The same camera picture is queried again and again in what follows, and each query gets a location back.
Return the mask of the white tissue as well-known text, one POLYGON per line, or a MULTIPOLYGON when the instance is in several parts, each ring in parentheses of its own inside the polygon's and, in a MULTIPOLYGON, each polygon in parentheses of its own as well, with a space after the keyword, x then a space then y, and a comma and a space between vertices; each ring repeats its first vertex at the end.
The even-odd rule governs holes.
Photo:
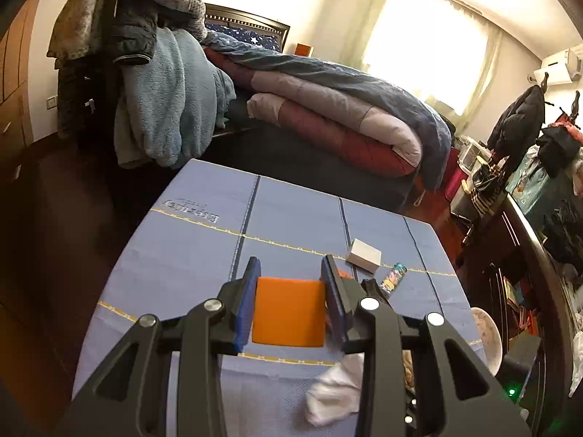
POLYGON ((359 412, 364 354, 348 354, 320 375, 305 394, 306 420, 324 426, 359 412))

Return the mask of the colourful printed lighter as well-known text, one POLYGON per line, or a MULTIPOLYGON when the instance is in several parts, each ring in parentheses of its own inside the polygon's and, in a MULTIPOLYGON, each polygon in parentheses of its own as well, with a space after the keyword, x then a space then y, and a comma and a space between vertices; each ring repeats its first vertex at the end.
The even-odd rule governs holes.
POLYGON ((379 284, 380 290, 386 298, 388 298, 397 288, 398 284, 403 280, 408 269, 402 263, 396 263, 386 274, 384 280, 379 284))

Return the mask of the orange sponge block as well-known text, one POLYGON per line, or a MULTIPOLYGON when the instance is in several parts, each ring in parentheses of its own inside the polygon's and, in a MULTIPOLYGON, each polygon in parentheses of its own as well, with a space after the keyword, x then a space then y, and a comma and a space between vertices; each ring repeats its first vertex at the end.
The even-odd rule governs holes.
POLYGON ((325 344, 325 286, 321 281, 260 277, 252 327, 254 343, 321 348, 325 344))

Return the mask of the white floral trash bin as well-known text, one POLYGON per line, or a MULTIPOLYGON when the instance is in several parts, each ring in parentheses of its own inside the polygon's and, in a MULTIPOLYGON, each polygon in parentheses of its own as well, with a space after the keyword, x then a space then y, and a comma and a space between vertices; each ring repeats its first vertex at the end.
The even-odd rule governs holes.
POLYGON ((479 307, 472 307, 472 317, 480 335, 490 373, 496 376, 503 360, 502 338, 492 317, 479 307))

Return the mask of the dark wooden cabinet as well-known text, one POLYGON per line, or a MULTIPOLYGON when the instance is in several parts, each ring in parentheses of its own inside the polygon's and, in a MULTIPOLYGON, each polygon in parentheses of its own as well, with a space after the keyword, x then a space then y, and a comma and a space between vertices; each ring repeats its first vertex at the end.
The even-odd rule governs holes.
POLYGON ((521 405, 534 436, 580 436, 582 393, 570 397, 574 327, 559 276, 518 204, 506 197, 455 259, 472 306, 489 313, 508 353, 520 334, 541 339, 521 405))

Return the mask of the small white box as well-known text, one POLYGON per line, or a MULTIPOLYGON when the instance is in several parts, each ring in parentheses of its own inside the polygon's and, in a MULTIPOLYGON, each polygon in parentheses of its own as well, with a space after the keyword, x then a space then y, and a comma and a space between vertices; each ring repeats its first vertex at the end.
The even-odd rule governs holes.
POLYGON ((354 239, 348 250, 346 262, 375 273, 382 265, 382 252, 359 239, 354 239))

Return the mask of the blue table cloth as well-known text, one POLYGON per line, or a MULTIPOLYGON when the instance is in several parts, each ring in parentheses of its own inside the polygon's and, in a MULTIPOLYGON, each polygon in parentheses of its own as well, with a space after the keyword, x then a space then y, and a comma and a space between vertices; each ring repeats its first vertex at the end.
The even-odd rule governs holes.
MULTIPOLYGON (((132 235, 106 283, 84 339, 75 383, 82 386, 133 322, 183 316, 238 278, 250 257, 267 277, 315 280, 323 256, 342 260, 361 240, 382 254, 383 279, 407 269, 390 296, 400 315, 439 312, 477 354, 483 344, 465 292, 434 229, 423 222, 316 190, 191 161, 132 235)), ((351 436, 355 417, 315 427, 305 394, 340 359, 330 347, 248 343, 225 358, 221 388, 232 436, 351 436)))

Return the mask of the pile of dark clothes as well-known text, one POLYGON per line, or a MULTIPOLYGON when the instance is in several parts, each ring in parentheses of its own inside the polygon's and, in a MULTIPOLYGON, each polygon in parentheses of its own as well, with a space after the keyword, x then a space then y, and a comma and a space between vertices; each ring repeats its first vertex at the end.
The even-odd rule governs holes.
POLYGON ((544 215, 544 247, 563 264, 571 264, 582 274, 582 216, 569 200, 562 200, 550 216, 544 215))

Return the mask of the teal printed bag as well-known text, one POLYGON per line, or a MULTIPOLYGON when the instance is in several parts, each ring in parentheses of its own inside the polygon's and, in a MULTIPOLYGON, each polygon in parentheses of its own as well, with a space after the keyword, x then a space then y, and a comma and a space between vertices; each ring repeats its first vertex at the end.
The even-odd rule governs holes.
POLYGON ((524 214, 533 210, 543 197, 544 189, 551 177, 541 164, 537 153, 527 153, 506 185, 506 192, 514 199, 524 214))

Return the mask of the orange wooden wardrobe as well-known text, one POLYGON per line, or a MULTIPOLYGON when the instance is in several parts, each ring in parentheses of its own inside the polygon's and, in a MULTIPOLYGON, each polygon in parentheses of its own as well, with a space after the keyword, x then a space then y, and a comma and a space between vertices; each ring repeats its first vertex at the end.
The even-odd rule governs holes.
POLYGON ((19 177, 24 153, 34 142, 28 73, 38 7, 39 0, 27 0, 1 40, 1 185, 19 177))

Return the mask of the black coat on rack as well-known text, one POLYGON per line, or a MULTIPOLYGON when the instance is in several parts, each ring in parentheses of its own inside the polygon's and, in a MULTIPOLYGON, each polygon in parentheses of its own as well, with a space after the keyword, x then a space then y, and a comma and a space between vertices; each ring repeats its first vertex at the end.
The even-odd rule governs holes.
POLYGON ((526 152, 535 144, 544 119, 544 91, 539 85, 526 89, 499 117, 486 146, 495 163, 506 158, 503 177, 505 181, 508 181, 526 152))

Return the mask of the folded pink red quilt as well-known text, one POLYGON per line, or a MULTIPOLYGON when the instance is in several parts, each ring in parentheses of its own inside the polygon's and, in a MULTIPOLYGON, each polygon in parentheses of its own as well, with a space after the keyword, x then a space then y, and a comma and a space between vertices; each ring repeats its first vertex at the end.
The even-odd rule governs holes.
POLYGON ((291 131, 347 163, 386 178, 412 174, 423 158, 417 134, 387 111, 277 71, 246 68, 206 48, 209 60, 252 93, 249 117, 291 131))

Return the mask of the bed with dark sheet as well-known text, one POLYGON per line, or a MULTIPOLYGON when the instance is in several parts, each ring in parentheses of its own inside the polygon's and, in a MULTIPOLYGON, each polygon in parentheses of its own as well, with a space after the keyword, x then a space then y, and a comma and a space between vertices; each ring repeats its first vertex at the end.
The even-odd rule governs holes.
POLYGON ((410 175, 386 178, 356 167, 290 131, 244 118, 229 121, 225 132, 212 137, 201 158, 399 213, 416 178, 422 178, 427 190, 441 185, 450 147, 446 144, 437 153, 424 155, 420 167, 410 175))

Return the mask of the red clothes on rack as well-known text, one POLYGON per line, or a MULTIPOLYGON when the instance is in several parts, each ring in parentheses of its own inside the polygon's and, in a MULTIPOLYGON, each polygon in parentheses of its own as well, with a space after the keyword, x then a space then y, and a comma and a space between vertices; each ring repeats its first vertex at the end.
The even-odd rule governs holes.
POLYGON ((561 114, 557 120, 551 124, 551 127, 564 127, 573 139, 578 141, 580 144, 583 144, 583 133, 571 121, 571 118, 568 114, 561 114))

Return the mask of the light blue fleece blanket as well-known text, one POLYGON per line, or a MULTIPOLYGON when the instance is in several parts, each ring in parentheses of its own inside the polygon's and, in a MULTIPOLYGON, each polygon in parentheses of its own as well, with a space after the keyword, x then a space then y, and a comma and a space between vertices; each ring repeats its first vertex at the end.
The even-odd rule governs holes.
POLYGON ((122 80, 114 145, 127 169, 150 161, 179 169, 201 157, 236 98, 230 77, 183 29, 159 29, 153 58, 122 67, 122 80))

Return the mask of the blue duvet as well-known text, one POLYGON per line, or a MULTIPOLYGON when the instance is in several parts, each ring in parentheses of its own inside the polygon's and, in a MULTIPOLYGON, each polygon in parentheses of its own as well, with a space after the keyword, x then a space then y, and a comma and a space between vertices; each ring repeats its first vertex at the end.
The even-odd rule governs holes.
POLYGON ((440 114, 404 89, 353 67, 313 57, 284 54, 210 31, 203 46, 244 67, 277 71, 353 96, 404 121, 420 137, 424 188, 442 183, 451 150, 451 131, 440 114))

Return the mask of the white air conditioner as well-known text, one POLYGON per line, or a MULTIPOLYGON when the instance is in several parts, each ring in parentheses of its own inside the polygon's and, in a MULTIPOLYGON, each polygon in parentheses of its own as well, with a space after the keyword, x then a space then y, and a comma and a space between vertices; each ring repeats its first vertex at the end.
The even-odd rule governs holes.
POLYGON ((582 75, 582 60, 573 50, 562 50, 545 58, 541 67, 533 71, 537 83, 547 86, 578 82, 582 75))

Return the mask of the sheer window curtain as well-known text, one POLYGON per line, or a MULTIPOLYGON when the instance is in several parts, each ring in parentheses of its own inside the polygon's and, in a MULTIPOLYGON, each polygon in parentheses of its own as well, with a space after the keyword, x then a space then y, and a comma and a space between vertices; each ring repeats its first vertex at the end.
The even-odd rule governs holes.
POLYGON ((502 40, 502 29, 453 0, 357 0, 339 60, 464 130, 487 94, 502 40))

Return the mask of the grey knitted blanket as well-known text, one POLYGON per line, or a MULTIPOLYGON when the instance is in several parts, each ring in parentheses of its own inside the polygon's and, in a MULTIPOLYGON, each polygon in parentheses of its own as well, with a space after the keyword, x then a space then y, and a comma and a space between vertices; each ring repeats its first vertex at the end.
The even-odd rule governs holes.
POLYGON ((205 20, 203 0, 67 0, 46 55, 57 69, 101 51, 115 64, 143 65, 153 58, 159 29, 184 29, 202 42, 205 20))

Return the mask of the orange bedside box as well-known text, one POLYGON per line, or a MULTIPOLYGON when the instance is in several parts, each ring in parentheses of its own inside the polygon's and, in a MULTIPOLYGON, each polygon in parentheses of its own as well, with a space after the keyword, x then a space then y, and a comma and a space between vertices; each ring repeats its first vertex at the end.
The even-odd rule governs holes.
POLYGON ((293 54, 304 57, 311 57, 312 53, 313 53, 312 46, 310 46, 309 44, 297 43, 293 54))

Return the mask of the dark wooden headboard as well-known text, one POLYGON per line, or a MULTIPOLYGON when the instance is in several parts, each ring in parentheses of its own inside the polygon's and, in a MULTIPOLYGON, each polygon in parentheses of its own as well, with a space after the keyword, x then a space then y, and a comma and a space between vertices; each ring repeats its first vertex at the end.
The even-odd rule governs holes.
POLYGON ((282 52, 290 26, 276 20, 229 7, 207 4, 206 27, 243 43, 282 52))

